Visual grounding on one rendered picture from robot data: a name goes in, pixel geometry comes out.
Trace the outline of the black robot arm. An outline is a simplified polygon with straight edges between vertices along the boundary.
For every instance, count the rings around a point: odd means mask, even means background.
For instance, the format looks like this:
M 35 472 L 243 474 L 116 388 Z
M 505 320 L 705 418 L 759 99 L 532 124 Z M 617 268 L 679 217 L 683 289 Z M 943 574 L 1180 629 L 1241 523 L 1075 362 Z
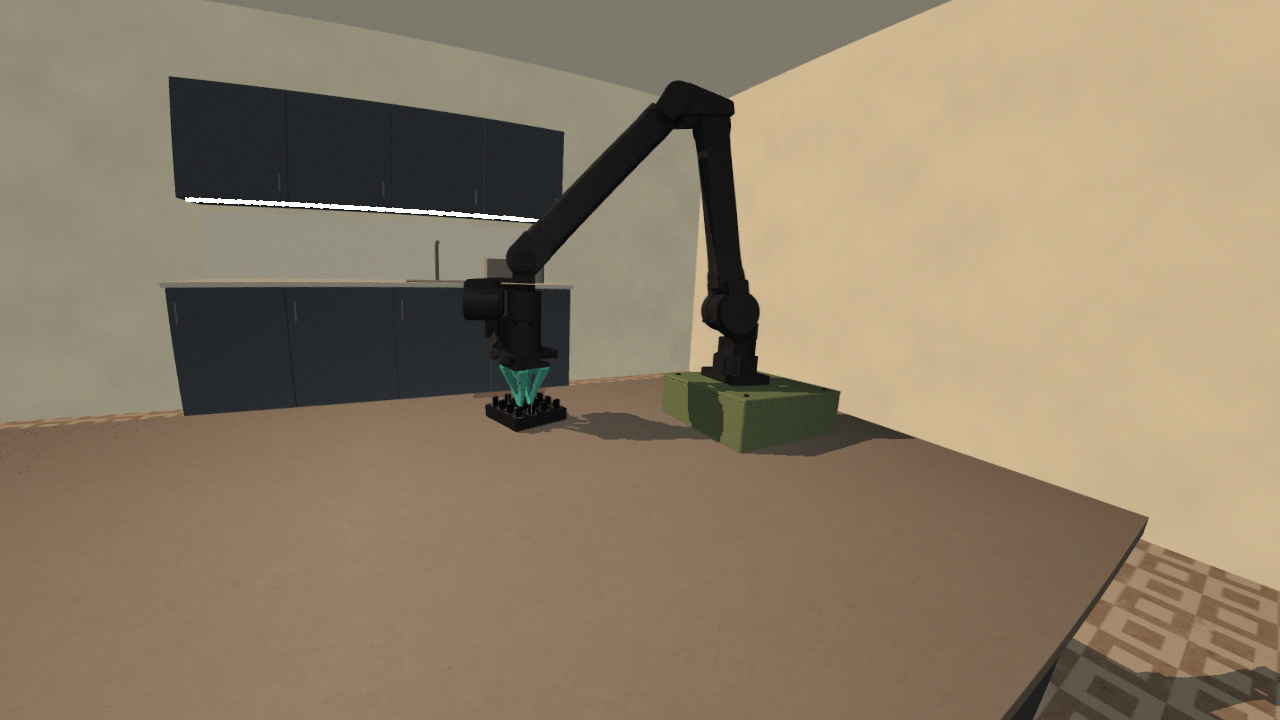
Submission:
M 769 386 L 771 375 L 756 373 L 760 307 L 749 293 L 739 243 L 730 143 L 730 117 L 733 114 L 732 100 L 698 85 L 671 82 L 657 104 L 652 102 L 512 243 L 506 263 L 513 278 L 465 281 L 465 320 L 500 320 L 485 322 L 485 336 L 492 348 L 509 352 L 507 320 L 532 325 L 541 319 L 541 291 L 535 290 L 535 275 L 541 266 L 672 129 L 692 129 L 708 258 L 708 296 L 701 304 L 701 322 L 724 334 L 719 336 L 713 366 L 701 366 L 701 375 L 730 386 Z M 504 315 L 506 291 L 507 316 L 500 316 Z

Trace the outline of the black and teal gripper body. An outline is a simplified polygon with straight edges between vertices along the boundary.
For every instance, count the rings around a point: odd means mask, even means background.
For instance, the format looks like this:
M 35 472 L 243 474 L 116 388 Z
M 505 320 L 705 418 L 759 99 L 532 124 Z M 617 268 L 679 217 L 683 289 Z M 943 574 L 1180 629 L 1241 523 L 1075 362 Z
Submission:
M 502 366 L 508 366 L 512 372 L 544 368 L 549 366 L 550 363 L 540 359 L 558 357 L 558 350 L 541 346 L 540 319 L 532 322 L 532 325 L 529 325 L 529 322 L 517 322 L 517 325 L 515 320 L 508 319 L 507 322 L 509 323 L 509 352 L 490 350 L 493 360 L 502 357 L 499 361 Z

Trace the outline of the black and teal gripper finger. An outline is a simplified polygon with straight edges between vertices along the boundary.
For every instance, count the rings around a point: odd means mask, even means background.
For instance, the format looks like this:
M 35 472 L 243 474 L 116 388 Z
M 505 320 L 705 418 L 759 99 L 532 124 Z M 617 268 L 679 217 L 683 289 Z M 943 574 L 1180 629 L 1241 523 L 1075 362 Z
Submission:
M 545 379 L 548 372 L 549 372 L 549 366 L 529 369 L 529 379 L 527 379 L 527 386 L 526 386 L 526 391 L 525 391 L 525 396 L 526 396 L 527 404 L 532 404 L 534 402 L 534 400 L 535 400 L 535 397 L 538 395 L 538 389 L 540 388 L 540 386 L 541 386 L 543 380 Z M 532 373 L 536 377 L 535 377 L 535 380 L 532 383 L 532 389 L 531 389 L 531 375 L 532 375 Z
M 503 373 L 503 375 L 506 377 L 506 380 L 508 382 L 509 388 L 512 389 L 512 393 L 515 396 L 515 401 L 516 401 L 517 406 L 524 407 L 524 397 L 525 397 L 525 391 L 526 391 L 527 379 L 529 379 L 529 370 L 512 372 L 512 370 L 509 370 L 508 366 L 502 366 L 500 364 L 499 364 L 499 368 L 500 368 L 500 372 Z M 517 380 L 517 386 L 516 386 L 515 378 Z M 518 389 L 517 389 L 517 387 L 518 387 Z

